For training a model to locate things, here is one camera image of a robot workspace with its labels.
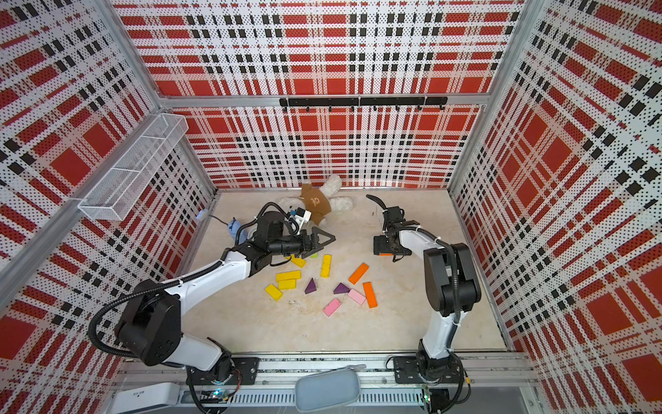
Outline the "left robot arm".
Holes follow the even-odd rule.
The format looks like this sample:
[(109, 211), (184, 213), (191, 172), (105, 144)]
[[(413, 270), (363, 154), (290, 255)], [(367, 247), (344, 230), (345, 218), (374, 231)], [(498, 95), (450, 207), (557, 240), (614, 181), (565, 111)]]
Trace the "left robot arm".
[(145, 365), (183, 366), (189, 375), (208, 374), (223, 383), (238, 369), (220, 343), (184, 333), (184, 316), (207, 298), (272, 266), (280, 255), (305, 259), (333, 243), (334, 235), (303, 223), (274, 202), (241, 225), (234, 246), (209, 265), (173, 281), (141, 282), (134, 291), (104, 305), (92, 318), (87, 336), (97, 349)]

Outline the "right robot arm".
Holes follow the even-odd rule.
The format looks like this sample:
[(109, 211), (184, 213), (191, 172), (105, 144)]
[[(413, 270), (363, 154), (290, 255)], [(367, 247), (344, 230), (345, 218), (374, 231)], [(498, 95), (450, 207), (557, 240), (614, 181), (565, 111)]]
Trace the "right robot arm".
[(432, 308), (429, 327), (414, 357), (394, 359), (400, 384), (454, 383), (464, 374), (453, 342), (468, 312), (482, 298), (470, 249), (450, 244), (405, 218), (404, 209), (388, 207), (368, 195), (382, 213), (382, 234), (373, 238), (374, 255), (390, 255), (394, 262), (415, 255), (422, 260), (425, 292)]

